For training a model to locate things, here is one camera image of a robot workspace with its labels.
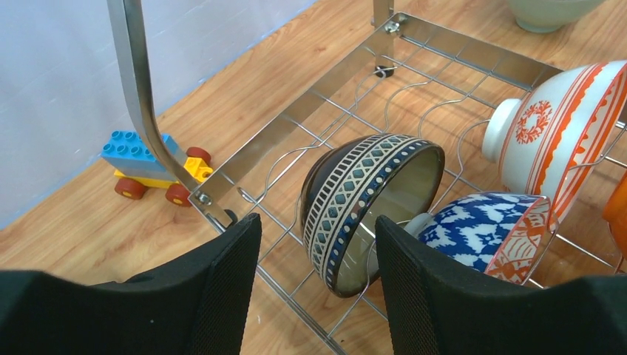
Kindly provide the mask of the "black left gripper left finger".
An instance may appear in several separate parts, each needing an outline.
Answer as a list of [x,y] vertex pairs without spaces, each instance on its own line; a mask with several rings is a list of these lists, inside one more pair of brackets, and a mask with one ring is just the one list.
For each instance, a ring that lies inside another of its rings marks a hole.
[[1,272],[3,354],[238,354],[262,223],[218,237],[125,282],[82,285]]

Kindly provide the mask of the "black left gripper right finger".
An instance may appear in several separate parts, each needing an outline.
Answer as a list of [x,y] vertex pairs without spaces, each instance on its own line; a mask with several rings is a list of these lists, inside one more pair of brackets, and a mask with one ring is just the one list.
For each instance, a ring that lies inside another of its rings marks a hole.
[[395,354],[624,354],[626,277],[533,289],[482,274],[376,220]]

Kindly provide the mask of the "small celadon green bowl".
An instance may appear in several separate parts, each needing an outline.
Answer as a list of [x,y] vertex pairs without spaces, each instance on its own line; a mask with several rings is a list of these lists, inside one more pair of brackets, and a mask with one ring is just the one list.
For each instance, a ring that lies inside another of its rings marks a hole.
[[586,16],[603,0],[507,0],[506,3],[522,29],[531,33],[551,33]]

